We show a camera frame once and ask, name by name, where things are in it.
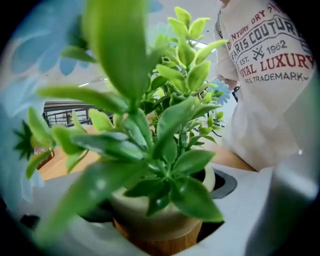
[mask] person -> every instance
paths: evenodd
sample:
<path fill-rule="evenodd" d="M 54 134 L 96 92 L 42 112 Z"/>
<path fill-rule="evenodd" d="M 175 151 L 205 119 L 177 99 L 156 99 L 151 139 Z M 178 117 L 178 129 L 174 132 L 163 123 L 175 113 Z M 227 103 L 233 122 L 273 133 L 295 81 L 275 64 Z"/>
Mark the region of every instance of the person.
<path fill-rule="evenodd" d="M 214 39 L 218 78 L 238 103 L 222 145 L 255 170 L 299 151 L 284 112 L 312 77 L 315 61 L 295 24 L 271 0 L 221 0 Z"/>

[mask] dark green plant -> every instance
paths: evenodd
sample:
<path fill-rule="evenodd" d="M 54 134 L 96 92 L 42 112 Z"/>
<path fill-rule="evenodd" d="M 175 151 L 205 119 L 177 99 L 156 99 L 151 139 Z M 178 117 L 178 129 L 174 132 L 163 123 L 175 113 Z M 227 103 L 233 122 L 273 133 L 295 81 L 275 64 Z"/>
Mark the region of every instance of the dark green plant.
<path fill-rule="evenodd" d="M 116 92 L 101 93 L 74 85 L 52 85 L 37 92 L 42 97 L 73 98 L 112 112 L 113 124 L 107 115 L 91 109 L 89 115 L 98 134 L 86 133 L 75 114 L 74 128 L 55 125 L 49 129 L 42 117 L 29 109 L 33 136 L 43 147 L 61 146 L 68 155 L 68 172 L 88 151 L 101 156 L 85 168 L 48 219 L 39 223 L 35 232 L 39 242 L 48 241 L 74 215 L 87 213 L 121 187 L 128 188 L 127 197 L 149 198 L 147 216 L 172 202 L 187 216 L 223 221 L 206 188 L 191 175 L 203 170 L 214 156 L 192 148 L 200 144 L 201 137 L 214 141 L 208 135 L 215 127 L 212 115 L 198 136 L 192 129 L 200 125 L 199 117 L 219 107 L 210 103 L 215 94 L 208 92 L 203 99 L 198 94 L 210 69 L 206 57 L 226 41 L 213 42 L 196 52 L 192 40 L 201 37 L 207 19 L 191 23 L 190 14 L 176 7 L 178 19 L 169 18 L 177 34 L 170 40 L 176 47 L 160 36 L 155 46 L 147 49 L 144 8 L 143 0 L 88 0 L 81 17 L 83 38 L 75 40 L 82 47 L 68 48 L 70 57 L 81 60 L 86 58 L 87 47 L 91 49 L 94 58 L 87 60 L 101 65 Z M 162 95 L 156 97 L 160 89 Z M 146 116 L 151 112 L 154 133 Z M 30 166 L 41 159 L 31 158 Z M 31 167 L 28 177 L 34 170 Z"/>

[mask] blue flower decoration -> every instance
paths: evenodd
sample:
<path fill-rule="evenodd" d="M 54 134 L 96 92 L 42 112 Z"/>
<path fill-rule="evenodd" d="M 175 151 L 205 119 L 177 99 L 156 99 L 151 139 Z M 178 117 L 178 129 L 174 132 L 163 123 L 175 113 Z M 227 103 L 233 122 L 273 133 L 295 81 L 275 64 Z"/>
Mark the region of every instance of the blue flower decoration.
<path fill-rule="evenodd" d="M 214 90 L 214 91 L 217 90 L 217 91 L 223 92 L 223 95 L 221 95 L 216 102 L 219 105 L 223 105 L 227 103 L 228 100 L 230 100 L 230 94 L 231 94 L 231 92 L 229 91 L 229 85 L 225 84 L 224 81 L 221 81 L 219 79 L 214 79 L 210 81 L 210 83 L 213 83 L 217 86 L 210 86 L 206 89 L 207 91 L 210 92 L 211 90 Z"/>
<path fill-rule="evenodd" d="M 44 182 L 35 171 L 31 179 L 26 177 L 27 159 L 20 159 L 20 152 L 14 150 L 19 138 L 14 130 L 23 129 L 27 122 L 28 108 L 34 107 L 40 114 L 45 101 L 35 96 L 37 80 L 23 77 L 8 84 L 0 91 L 0 193 L 11 211 L 16 211 L 22 199 L 33 201 L 33 187 L 42 187 Z"/>
<path fill-rule="evenodd" d="M 149 13 L 156 13 L 162 10 L 162 4 L 159 3 L 157 0 L 149 0 Z"/>
<path fill-rule="evenodd" d="M 68 46 L 67 32 L 82 14 L 85 0 L 44 0 L 24 19 L 13 37 L 19 40 L 11 62 L 13 74 L 21 74 L 38 63 L 38 71 L 48 72 L 59 64 L 65 76 L 71 74 L 76 65 L 83 68 L 89 62 L 60 57 Z M 158 12 L 162 5 L 157 0 L 149 1 L 149 12 Z"/>

